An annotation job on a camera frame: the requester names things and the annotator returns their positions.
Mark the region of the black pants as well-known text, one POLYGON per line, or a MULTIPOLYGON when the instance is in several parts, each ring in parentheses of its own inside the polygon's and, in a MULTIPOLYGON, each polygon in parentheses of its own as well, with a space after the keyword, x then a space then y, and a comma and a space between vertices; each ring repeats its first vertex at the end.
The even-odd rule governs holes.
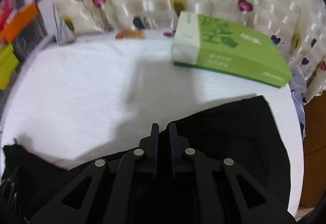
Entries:
MULTIPOLYGON (((172 170, 169 134, 172 123, 190 148, 216 161, 226 158, 236 161, 288 208, 290 160, 267 101, 256 96, 195 113, 170 122, 163 131, 159 129, 156 173, 136 184, 147 189, 145 198, 136 198, 129 205, 126 223, 179 223, 175 215, 176 176, 172 170)), ((139 143, 132 149, 98 159, 115 161, 137 149, 139 143)), ((1 223, 32 223, 37 212, 97 160, 65 170, 29 153, 17 143, 5 146, 4 153, 1 223)))

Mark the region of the brown wooden cabinet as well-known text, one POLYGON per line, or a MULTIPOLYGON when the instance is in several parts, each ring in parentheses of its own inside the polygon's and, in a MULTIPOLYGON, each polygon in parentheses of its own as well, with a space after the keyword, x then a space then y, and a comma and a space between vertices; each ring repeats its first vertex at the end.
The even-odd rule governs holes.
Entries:
POLYGON ((312 208, 325 192, 325 94, 304 107, 306 137, 303 140, 304 177, 300 206, 312 208))

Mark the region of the green white box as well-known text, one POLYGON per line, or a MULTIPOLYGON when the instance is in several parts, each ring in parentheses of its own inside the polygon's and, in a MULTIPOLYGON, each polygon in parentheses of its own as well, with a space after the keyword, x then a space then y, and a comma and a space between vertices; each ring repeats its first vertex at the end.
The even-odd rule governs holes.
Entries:
POLYGON ((290 67, 269 36, 239 23, 186 11, 178 19, 172 61, 276 88, 292 79, 290 67))

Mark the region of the lime green shoe box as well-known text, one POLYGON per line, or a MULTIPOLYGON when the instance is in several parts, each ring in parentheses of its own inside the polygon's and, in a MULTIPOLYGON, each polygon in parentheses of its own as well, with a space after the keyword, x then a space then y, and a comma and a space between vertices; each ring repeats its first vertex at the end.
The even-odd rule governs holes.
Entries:
POLYGON ((19 65, 11 43, 1 49, 0 57, 0 89, 5 90, 9 84, 12 72, 19 65))

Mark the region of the orange box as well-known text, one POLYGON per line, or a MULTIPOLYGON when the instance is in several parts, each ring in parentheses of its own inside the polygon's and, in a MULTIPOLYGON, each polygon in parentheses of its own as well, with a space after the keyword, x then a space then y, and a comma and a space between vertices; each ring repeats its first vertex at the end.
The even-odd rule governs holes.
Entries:
POLYGON ((39 11, 34 3, 19 11, 11 22, 1 30, 1 40, 4 40, 6 43, 12 43, 38 15, 39 11))

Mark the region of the red snack bag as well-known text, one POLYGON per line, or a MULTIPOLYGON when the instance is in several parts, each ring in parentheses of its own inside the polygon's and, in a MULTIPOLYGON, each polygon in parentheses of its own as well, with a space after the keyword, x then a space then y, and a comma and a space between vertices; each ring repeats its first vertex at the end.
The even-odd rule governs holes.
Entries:
POLYGON ((15 9, 16 9, 16 0, 1 0, 1 14, 0 14, 0 30, 8 23, 8 20, 11 19, 15 9))

